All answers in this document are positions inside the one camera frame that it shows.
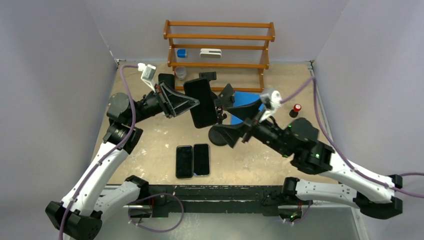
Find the black round-base phone stand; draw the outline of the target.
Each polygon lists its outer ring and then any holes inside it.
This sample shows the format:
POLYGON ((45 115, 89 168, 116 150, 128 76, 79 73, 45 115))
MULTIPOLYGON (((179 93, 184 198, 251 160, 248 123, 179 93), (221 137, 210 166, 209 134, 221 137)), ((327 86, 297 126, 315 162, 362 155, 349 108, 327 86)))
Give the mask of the black round-base phone stand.
POLYGON ((214 81, 217 79, 217 72, 216 71, 210 71, 210 72, 200 72, 198 74, 199 78, 206 79, 208 81, 214 81))

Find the black smartphone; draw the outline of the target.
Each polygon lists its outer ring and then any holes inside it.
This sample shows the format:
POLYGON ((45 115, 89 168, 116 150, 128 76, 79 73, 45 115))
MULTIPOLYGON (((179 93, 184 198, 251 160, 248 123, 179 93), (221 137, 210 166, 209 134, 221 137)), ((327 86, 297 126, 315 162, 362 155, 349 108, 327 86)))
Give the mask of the black smartphone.
POLYGON ((193 147, 181 145, 176 148, 175 176, 177 179, 193 177, 193 147))

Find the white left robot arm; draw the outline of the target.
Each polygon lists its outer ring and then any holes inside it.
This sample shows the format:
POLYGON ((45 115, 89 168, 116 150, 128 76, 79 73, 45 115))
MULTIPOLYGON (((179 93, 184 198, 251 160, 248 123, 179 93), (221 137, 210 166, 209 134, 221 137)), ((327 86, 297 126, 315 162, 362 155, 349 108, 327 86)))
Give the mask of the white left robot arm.
POLYGON ((59 238, 93 240, 103 223, 118 209, 135 202, 142 205, 152 197, 149 183, 129 176, 112 192, 102 191, 117 168, 137 146, 143 130, 136 123, 165 114, 177 117, 198 106, 200 101, 169 88, 165 83, 135 101, 130 93, 118 92, 108 100, 109 127, 91 164, 61 201, 51 201, 45 212, 59 238))

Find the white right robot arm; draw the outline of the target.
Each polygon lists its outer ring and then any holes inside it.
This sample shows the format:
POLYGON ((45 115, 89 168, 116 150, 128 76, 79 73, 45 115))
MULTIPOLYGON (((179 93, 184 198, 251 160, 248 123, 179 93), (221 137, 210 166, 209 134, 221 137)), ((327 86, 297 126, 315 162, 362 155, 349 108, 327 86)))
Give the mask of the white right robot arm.
POLYGON ((318 140, 319 130, 303 117, 280 128, 273 118, 280 106, 279 100, 257 100, 230 107, 228 111, 241 119, 241 123, 217 124, 213 129, 230 147, 238 140, 246 143, 255 138, 283 157, 291 157, 290 163, 298 171, 334 180, 334 183, 319 183, 285 178, 279 196, 288 204, 314 200, 339 203, 380 220, 403 212, 403 201, 395 196, 395 188, 403 186, 400 175, 375 175, 351 161, 344 161, 331 146, 318 140))

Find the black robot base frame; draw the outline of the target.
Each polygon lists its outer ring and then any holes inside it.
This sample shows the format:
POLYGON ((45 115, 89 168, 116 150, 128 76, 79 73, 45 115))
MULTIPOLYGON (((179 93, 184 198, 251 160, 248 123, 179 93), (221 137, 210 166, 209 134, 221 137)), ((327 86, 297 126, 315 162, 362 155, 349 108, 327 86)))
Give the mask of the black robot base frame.
POLYGON ((261 214, 274 217, 296 210, 298 200, 284 196, 281 185, 165 185, 151 184, 126 206, 152 205, 153 217, 170 213, 261 214))

